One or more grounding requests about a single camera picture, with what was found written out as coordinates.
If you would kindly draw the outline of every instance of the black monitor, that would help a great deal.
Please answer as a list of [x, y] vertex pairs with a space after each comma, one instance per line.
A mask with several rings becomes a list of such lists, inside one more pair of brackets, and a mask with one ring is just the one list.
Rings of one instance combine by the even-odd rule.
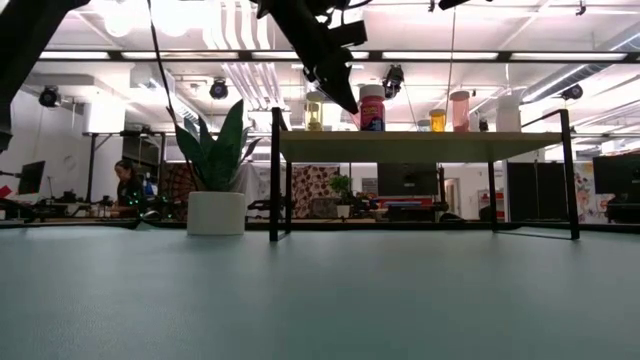
[[436, 163], [378, 164], [379, 196], [438, 195]]
[[44, 174], [44, 161], [26, 164], [20, 173], [18, 195], [37, 194], [40, 192], [42, 175]]
[[640, 191], [640, 155], [593, 158], [596, 194], [630, 194]]

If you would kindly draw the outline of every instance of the person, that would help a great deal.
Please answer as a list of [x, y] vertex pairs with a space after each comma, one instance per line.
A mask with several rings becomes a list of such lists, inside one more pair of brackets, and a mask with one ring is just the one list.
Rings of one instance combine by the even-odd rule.
[[111, 209], [112, 217], [136, 217], [144, 191], [136, 169], [130, 160], [123, 159], [114, 166], [118, 183], [118, 199]]

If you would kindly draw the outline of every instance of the shelf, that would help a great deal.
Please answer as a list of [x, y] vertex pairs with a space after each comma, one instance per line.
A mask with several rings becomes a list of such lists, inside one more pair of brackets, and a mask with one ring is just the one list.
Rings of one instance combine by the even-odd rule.
[[284, 131], [280, 151], [289, 162], [494, 162], [560, 141], [559, 133]]

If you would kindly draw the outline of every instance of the small plant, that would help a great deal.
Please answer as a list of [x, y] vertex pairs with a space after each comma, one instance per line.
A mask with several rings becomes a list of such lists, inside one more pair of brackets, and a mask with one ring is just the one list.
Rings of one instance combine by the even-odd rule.
[[333, 192], [340, 196], [340, 203], [338, 205], [350, 205], [351, 204], [351, 192], [349, 191], [349, 185], [351, 184], [351, 178], [346, 175], [337, 175], [329, 180], [329, 187]]
[[185, 120], [184, 128], [175, 125], [178, 147], [192, 162], [195, 176], [206, 191], [230, 191], [238, 167], [261, 140], [252, 141], [240, 157], [250, 129], [242, 129], [243, 105], [240, 100], [229, 110], [217, 140], [213, 139], [202, 118], [198, 118], [199, 132], [188, 120]]

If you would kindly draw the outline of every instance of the jar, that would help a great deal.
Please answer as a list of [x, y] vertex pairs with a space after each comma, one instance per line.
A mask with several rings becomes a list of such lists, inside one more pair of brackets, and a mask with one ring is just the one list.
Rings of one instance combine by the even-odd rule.
[[429, 119], [424, 119], [424, 120], [418, 120], [418, 131], [419, 132], [429, 132], [431, 131], [431, 120]]
[[453, 103], [453, 131], [469, 132], [469, 97], [468, 91], [456, 91], [449, 99]]
[[360, 88], [360, 131], [384, 131], [384, 99], [382, 85]]
[[307, 94], [307, 103], [305, 104], [305, 121], [308, 131], [323, 130], [322, 102], [324, 95], [318, 91], [312, 91]]
[[429, 111], [431, 116], [431, 130], [434, 132], [444, 132], [447, 126], [447, 113], [443, 109], [434, 109]]

